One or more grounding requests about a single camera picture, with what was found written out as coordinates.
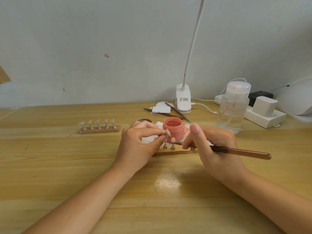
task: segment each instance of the flexible gooseneck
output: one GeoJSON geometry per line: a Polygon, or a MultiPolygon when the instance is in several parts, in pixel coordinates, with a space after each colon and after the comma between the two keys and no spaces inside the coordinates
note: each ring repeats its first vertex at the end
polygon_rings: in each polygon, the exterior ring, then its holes
{"type": "Polygon", "coordinates": [[[195,39],[196,39],[197,30],[198,30],[199,22],[200,22],[200,19],[201,19],[201,13],[202,13],[202,8],[204,6],[204,2],[205,2],[205,0],[201,0],[201,3],[200,3],[199,12],[198,12],[198,16],[197,16],[197,21],[196,21],[196,24],[195,24],[193,38],[192,38],[192,42],[191,42],[191,46],[190,46],[190,50],[189,50],[189,55],[188,55],[188,59],[186,60],[182,88],[185,88],[186,74],[188,73],[188,64],[190,62],[190,58],[191,58],[191,55],[192,55],[193,46],[194,46],[194,42],[195,42],[195,39]]]}

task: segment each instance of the wooden tabletop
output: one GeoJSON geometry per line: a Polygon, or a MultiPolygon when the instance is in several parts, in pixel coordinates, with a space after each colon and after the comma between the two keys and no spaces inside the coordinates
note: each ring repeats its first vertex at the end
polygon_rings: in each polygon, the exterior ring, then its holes
{"type": "MultiPolygon", "coordinates": [[[[218,105],[205,103],[213,111],[218,105]]],[[[149,118],[155,102],[40,106],[0,110],[0,233],[20,233],[88,184],[113,162],[120,132],[80,135],[78,122],[149,118]]],[[[188,117],[215,125],[194,105],[188,117]]],[[[252,171],[312,198],[312,125],[287,117],[279,128],[244,120],[239,148],[252,171]]],[[[152,157],[121,189],[92,233],[283,233],[252,205],[207,175],[197,154],[152,157]]]]}

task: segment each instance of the wooden base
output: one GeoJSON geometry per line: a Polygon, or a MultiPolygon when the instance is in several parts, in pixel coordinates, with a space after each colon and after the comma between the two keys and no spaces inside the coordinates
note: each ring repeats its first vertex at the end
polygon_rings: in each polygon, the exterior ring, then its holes
{"type": "Polygon", "coordinates": [[[119,132],[121,130],[121,125],[116,125],[116,129],[112,129],[113,126],[110,126],[107,130],[104,129],[105,126],[101,126],[102,128],[100,130],[97,129],[97,127],[94,127],[93,130],[89,130],[89,128],[86,127],[87,130],[83,131],[80,130],[79,134],[96,134],[96,133],[107,133],[107,132],[119,132]]]}
{"type": "Polygon", "coordinates": [[[189,149],[182,149],[181,145],[175,144],[176,149],[172,150],[172,145],[167,145],[168,149],[163,149],[163,145],[158,149],[154,155],[174,155],[174,154],[190,154],[190,153],[197,153],[197,150],[189,149]]]}

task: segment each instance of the person's left hand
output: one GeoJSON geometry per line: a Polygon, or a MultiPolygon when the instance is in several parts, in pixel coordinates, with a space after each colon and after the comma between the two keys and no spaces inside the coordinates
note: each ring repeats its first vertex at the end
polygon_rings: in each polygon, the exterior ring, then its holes
{"type": "Polygon", "coordinates": [[[112,167],[134,175],[140,170],[155,151],[165,142],[168,135],[163,129],[159,129],[153,123],[143,121],[134,122],[130,127],[122,130],[121,141],[117,156],[112,167]],[[142,143],[142,137],[158,135],[158,137],[148,144],[142,143]]]}

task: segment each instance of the clear pump bottle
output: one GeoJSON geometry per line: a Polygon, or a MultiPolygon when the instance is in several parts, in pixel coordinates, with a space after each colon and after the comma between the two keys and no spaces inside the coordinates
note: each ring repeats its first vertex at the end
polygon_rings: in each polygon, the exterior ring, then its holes
{"type": "Polygon", "coordinates": [[[227,91],[222,96],[220,111],[216,125],[237,134],[244,119],[249,103],[250,83],[232,81],[228,83],[227,91]]]}

